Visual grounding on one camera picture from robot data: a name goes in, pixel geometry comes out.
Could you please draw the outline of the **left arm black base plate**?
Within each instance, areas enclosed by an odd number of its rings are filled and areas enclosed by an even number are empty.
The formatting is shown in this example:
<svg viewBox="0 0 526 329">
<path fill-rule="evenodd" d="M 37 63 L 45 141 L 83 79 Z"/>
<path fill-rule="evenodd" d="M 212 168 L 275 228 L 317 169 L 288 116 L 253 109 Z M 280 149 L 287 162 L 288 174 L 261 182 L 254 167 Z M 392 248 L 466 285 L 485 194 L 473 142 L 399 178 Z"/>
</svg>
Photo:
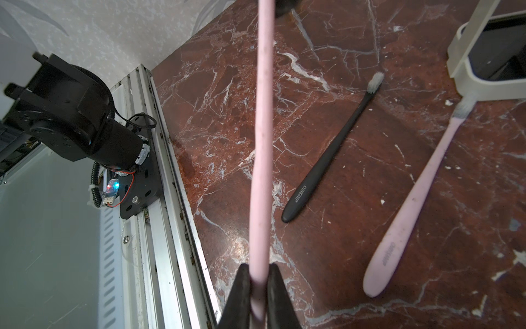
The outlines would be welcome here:
<svg viewBox="0 0 526 329">
<path fill-rule="evenodd" d="M 139 166 L 134 174 L 120 178 L 119 196 L 124 197 L 119 204 L 120 217 L 124 220 L 138 215 L 145 208 L 152 205 L 163 194 L 162 178 L 160 174 L 156 146 L 151 138 L 149 156 Z"/>
</svg>

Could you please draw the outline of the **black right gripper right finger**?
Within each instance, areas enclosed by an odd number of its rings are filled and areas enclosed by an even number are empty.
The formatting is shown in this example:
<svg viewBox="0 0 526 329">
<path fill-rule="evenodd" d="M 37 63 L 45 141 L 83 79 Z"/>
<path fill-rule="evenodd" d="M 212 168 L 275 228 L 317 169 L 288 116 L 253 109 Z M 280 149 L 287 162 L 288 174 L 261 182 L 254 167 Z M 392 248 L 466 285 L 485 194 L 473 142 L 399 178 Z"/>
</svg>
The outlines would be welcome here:
<svg viewBox="0 0 526 329">
<path fill-rule="evenodd" d="M 277 264 L 269 266 L 267 280 L 267 328 L 302 329 Z"/>
</svg>

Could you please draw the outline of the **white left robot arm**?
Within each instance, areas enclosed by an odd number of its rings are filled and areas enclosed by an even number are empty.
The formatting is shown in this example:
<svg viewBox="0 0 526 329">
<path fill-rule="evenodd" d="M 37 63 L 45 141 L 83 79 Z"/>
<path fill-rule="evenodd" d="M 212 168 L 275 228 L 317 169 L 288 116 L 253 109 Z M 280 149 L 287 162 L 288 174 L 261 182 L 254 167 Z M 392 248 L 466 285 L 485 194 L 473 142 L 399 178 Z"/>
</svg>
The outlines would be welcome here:
<svg viewBox="0 0 526 329">
<path fill-rule="evenodd" d="M 32 55 L 40 67 L 26 86 L 9 82 L 13 104 L 4 126 L 29 134 L 72 162 L 89 158 L 114 171 L 141 166 L 151 148 L 146 138 L 115 120 L 107 85 L 89 70 L 52 54 Z"/>
</svg>

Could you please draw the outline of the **pink toothbrush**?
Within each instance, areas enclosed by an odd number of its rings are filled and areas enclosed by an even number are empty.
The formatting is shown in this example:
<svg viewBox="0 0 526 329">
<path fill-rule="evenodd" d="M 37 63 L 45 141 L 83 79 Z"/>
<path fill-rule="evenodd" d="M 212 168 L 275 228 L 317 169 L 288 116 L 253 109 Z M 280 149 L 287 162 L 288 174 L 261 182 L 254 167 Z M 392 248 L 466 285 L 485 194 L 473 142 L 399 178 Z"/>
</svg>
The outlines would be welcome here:
<svg viewBox="0 0 526 329">
<path fill-rule="evenodd" d="M 475 108 L 477 97 L 466 95 L 456 106 L 449 124 L 425 168 L 376 248 L 364 274 L 362 288 L 368 297 L 386 289 L 404 254 L 442 159 L 457 130 Z"/>
<path fill-rule="evenodd" d="M 255 158 L 249 211 L 249 273 L 253 328 L 264 328 L 273 188 L 273 37 L 275 2 L 258 2 Z"/>
</svg>

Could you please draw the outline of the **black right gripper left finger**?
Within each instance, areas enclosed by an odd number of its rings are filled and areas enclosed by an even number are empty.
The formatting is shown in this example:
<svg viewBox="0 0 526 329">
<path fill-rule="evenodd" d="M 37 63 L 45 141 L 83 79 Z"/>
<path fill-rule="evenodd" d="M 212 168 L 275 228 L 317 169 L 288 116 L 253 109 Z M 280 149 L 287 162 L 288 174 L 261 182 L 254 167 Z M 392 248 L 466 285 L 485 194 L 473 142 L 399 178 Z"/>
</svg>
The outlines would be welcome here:
<svg viewBox="0 0 526 329">
<path fill-rule="evenodd" d="M 238 268 L 218 329 L 248 329 L 251 319 L 251 279 L 248 264 Z"/>
</svg>

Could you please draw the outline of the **black toothbrush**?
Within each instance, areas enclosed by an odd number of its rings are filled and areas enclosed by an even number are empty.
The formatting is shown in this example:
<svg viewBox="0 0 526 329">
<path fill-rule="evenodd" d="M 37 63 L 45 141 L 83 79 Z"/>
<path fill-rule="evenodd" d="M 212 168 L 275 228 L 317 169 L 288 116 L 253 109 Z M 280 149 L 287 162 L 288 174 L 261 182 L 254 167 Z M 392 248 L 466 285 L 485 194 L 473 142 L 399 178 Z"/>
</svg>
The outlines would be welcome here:
<svg viewBox="0 0 526 329">
<path fill-rule="evenodd" d="M 296 191 L 290 197 L 288 203 L 285 205 L 281 216 L 281 220 L 284 223 L 292 222 L 292 220 L 294 220 L 300 214 L 300 212 L 309 202 L 316 191 L 317 186 L 322 181 L 323 176 L 329 169 L 331 162 L 336 157 L 344 140 L 347 138 L 350 131 L 352 131 L 361 114 L 368 106 L 368 103 L 375 97 L 376 93 L 382 86 L 384 77 L 384 73 L 376 72 L 371 78 L 367 86 L 367 91 L 358 107 L 355 109 L 339 133 L 334 137 L 332 142 L 328 145 L 327 149 L 323 152 L 319 160 L 317 160 L 315 165 L 311 168 Z"/>
</svg>

